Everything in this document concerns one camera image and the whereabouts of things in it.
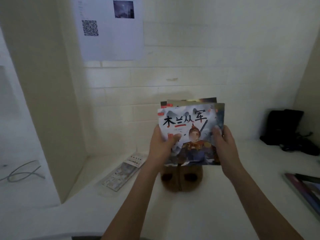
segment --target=cable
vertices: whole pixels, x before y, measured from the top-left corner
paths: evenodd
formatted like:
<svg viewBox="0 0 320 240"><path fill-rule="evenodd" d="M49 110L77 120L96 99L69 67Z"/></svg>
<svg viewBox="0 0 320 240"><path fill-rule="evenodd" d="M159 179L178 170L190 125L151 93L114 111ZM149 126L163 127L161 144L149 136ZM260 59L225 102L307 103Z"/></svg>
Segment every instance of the cable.
<svg viewBox="0 0 320 240"><path fill-rule="evenodd" d="M31 175L36 175L36 176L38 176L38 177L40 177L40 178L42 178L42 179L45 179L45 178L46 178L45 176L42 176L41 174L36 173L36 171L37 171L39 168L41 168L41 166L37 167L37 168L36 168L35 170L33 170L32 172L16 172L19 168L22 168L24 165L27 165L27 164L29 164L29 163L33 163L33 162L35 162L35 161L37 161L37 160L33 160L33 161L30 161L30 162L27 162L27 163L25 163L25 164L17 167L17 168L16 168L15 170L13 170L7 177L1 178L0 181L6 179L9 183L16 183L16 182L19 182L19 181L21 181L21 180L26 179L27 177L29 177L29 176L31 176ZM25 173L28 174L26 177L20 178L20 179L18 179L18 180L11 180L11 179L10 179L10 177L13 177L13 176L18 175L18 174L25 174Z"/></svg>

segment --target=brown round object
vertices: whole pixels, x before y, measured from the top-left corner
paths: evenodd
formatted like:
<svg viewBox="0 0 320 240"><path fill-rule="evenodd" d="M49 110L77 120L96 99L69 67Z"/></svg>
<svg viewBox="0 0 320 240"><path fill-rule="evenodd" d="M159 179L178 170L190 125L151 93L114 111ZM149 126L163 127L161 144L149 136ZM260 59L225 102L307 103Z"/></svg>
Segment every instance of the brown round object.
<svg viewBox="0 0 320 240"><path fill-rule="evenodd" d="M160 171L163 186L172 192L189 192L198 187L203 177L200 165L176 167L164 166Z"/></svg>

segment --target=person's left hand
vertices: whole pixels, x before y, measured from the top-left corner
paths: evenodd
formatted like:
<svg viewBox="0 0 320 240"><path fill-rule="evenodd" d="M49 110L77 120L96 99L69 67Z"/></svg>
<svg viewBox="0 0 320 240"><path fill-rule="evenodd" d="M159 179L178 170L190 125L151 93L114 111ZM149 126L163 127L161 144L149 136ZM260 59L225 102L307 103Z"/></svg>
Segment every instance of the person's left hand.
<svg viewBox="0 0 320 240"><path fill-rule="evenodd" d="M159 125L154 128L150 142L150 150L146 163L160 170L166 160L170 157L171 148L181 138L181 134L175 134L168 141L163 141Z"/></svg>

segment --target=black oval spot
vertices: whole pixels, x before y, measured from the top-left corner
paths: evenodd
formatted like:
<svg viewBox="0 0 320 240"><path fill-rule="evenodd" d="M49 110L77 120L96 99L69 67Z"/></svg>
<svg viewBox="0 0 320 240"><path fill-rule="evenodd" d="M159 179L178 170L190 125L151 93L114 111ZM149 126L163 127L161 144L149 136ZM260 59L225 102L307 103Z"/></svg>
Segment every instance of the black oval spot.
<svg viewBox="0 0 320 240"><path fill-rule="evenodd" d="M187 173L184 175L184 179L189 182L195 182L198 179L198 176L194 173Z"/></svg>
<svg viewBox="0 0 320 240"><path fill-rule="evenodd" d="M172 179L172 173L166 173L166 174L161 176L161 180L162 181L169 181L171 179Z"/></svg>

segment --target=white table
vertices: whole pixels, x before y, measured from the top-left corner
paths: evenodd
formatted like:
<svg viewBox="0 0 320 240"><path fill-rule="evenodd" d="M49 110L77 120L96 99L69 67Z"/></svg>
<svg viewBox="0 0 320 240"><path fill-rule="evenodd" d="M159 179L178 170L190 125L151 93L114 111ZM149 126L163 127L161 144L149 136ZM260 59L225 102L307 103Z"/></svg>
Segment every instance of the white table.
<svg viewBox="0 0 320 240"><path fill-rule="evenodd" d="M302 237L319 239L320 222L282 178L284 172L320 177L319 157L286 153L258 140L239 141L237 146L244 167L280 213ZM101 235L125 200L136 175L113 197L98 195L93 185L127 156L90 159L71 192L73 197L58 207L8 214L0 223L1 239ZM190 193L167 192L158 175L142 237L258 239L221 167L204 166L203 172L201 185Z"/></svg>

